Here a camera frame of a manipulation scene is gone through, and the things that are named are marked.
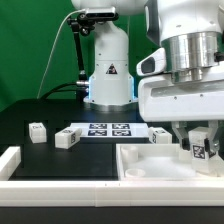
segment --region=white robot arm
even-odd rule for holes
[[[107,15],[133,15],[144,12],[147,0],[72,0],[74,7],[86,9],[87,17]],[[95,71],[89,78],[86,107],[100,111],[124,111],[135,108],[133,78],[128,71],[129,41],[127,34],[112,21],[95,23]]]
[[[148,35],[161,48],[137,65],[138,74],[148,76],[138,87],[141,117],[171,121],[181,144],[188,138],[187,121],[208,121],[210,150],[218,151],[224,127],[224,1],[149,0],[146,12],[152,5]]]
[[[120,15],[134,15],[144,11],[146,0],[72,0],[76,9],[115,7]]]

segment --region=green backdrop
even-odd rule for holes
[[[36,98],[53,41],[62,20],[74,11],[70,0],[1,0],[0,3],[0,111],[15,101]],[[146,38],[144,15],[122,16],[116,25],[127,31],[129,22],[130,73],[155,50]],[[94,71],[93,34],[81,37],[88,75]],[[77,80],[73,34],[65,24],[56,46],[42,94]],[[74,98],[55,94],[52,98]]]

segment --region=warning label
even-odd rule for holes
[[[107,70],[107,74],[117,75],[117,70],[116,70],[114,64],[111,64],[110,68]]]

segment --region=black table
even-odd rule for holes
[[[43,122],[48,142],[32,144],[28,124]],[[54,134],[71,122],[141,123],[137,110],[103,113],[73,100],[22,100],[0,113],[1,153],[22,147],[22,163],[11,180],[117,180],[117,142],[147,139],[81,139],[70,150],[56,150]],[[0,208],[2,223],[222,223],[223,207]]]

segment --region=cable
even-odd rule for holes
[[[52,93],[55,93],[55,92],[66,91],[66,90],[60,90],[60,89],[62,89],[64,87],[68,87],[68,86],[76,86],[76,83],[70,82],[70,83],[65,83],[65,84],[59,85],[59,86],[53,88],[52,90],[50,90],[49,92],[45,93],[40,99],[46,99],[48,96],[50,96]]]
[[[57,34],[56,34],[56,37],[55,37],[55,40],[54,40],[54,44],[53,44],[53,46],[52,46],[51,53],[50,53],[50,56],[49,56],[49,59],[48,59],[48,63],[47,63],[45,72],[44,72],[44,74],[43,74],[43,78],[42,78],[42,80],[41,80],[41,84],[40,84],[40,88],[39,88],[39,91],[38,91],[37,99],[40,98],[40,93],[41,93],[41,89],[42,89],[42,86],[43,86],[43,83],[44,83],[44,79],[45,79],[45,77],[46,77],[46,75],[47,75],[47,72],[48,72],[48,69],[49,69],[49,66],[50,66],[50,63],[51,63],[51,59],[52,59],[52,56],[53,56],[53,53],[54,53],[54,50],[55,50],[55,46],[56,46],[56,44],[57,44],[58,37],[59,37],[59,35],[60,35],[61,29],[62,29],[64,23],[66,22],[66,20],[67,20],[70,16],[72,16],[72,15],[74,15],[74,14],[76,14],[76,13],[84,12],[84,11],[85,11],[85,9],[71,12],[71,13],[69,13],[69,14],[64,18],[64,20],[62,21],[62,23],[61,23],[61,25],[60,25],[60,27],[59,27],[59,29],[58,29],[58,32],[57,32]]]

